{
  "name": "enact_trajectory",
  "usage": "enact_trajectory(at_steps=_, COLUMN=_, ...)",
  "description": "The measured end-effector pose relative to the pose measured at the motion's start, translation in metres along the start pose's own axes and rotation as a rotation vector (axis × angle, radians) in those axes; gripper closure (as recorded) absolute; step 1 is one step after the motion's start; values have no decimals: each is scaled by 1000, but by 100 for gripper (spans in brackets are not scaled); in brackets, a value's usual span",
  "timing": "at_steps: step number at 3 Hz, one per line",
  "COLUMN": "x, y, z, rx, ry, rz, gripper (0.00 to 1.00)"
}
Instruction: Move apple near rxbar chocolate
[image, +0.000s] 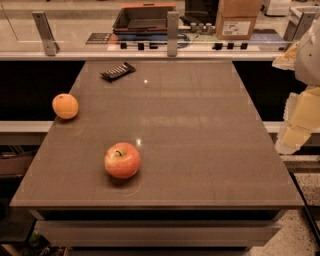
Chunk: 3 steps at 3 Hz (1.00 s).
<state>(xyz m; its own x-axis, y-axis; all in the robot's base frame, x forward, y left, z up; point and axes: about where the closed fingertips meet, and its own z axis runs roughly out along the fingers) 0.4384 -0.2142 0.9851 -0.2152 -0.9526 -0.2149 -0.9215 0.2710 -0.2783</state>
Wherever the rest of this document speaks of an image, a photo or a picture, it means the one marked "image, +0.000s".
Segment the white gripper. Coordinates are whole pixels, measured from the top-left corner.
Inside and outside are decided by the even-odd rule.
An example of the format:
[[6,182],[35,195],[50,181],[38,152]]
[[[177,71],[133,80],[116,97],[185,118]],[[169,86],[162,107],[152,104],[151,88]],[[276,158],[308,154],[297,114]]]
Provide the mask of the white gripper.
[[300,94],[290,93],[283,114],[284,122],[277,134],[275,149],[279,154],[298,151],[320,127],[320,18],[301,37],[277,57],[272,66],[295,70],[297,80],[308,86]]

